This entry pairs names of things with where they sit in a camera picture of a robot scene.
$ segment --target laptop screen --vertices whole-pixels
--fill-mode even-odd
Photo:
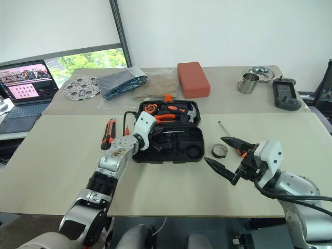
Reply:
[[[1,66],[0,87],[14,104],[51,101],[59,89],[43,60]]]

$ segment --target robotic arm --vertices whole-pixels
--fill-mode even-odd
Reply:
[[[284,213],[289,235],[295,248],[332,249],[332,212],[323,209],[315,183],[278,168],[283,159],[279,141],[250,144],[234,137],[222,137],[231,147],[247,152],[235,173],[221,163],[206,158],[209,166],[236,185],[240,178],[255,183],[265,196],[278,199]]]
[[[97,243],[111,218],[107,217],[116,186],[129,159],[149,147],[148,134],[155,118],[142,112],[132,135],[114,139],[111,148],[102,156],[85,188],[64,215],[58,232],[44,233],[19,248],[75,249]]]

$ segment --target perforated metal disc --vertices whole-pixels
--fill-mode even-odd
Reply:
[[[87,100],[99,93],[98,76],[86,75],[71,80],[63,87],[62,95],[68,100]]]

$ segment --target laptop keyboard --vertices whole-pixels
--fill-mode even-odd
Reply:
[[[38,104],[38,105],[25,105],[25,106],[14,106],[13,109],[8,113],[6,118],[21,118],[38,116],[46,109],[49,103]]]

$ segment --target white wall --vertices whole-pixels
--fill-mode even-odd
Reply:
[[[331,0],[119,0],[140,67],[278,65],[315,90],[332,58]]]
[[[0,0],[0,62],[119,42],[109,0]]]

